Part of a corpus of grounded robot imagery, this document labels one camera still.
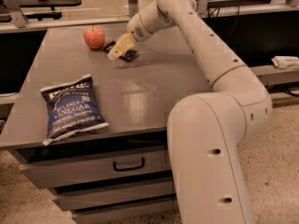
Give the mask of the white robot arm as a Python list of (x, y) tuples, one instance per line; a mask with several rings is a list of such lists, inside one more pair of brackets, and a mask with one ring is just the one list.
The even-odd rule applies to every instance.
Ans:
[(255, 224), (237, 155), (267, 124), (271, 97), (250, 68), (195, 12), (194, 0), (154, 0), (109, 52), (176, 25), (211, 90), (181, 99), (167, 121), (168, 153), (182, 224)]

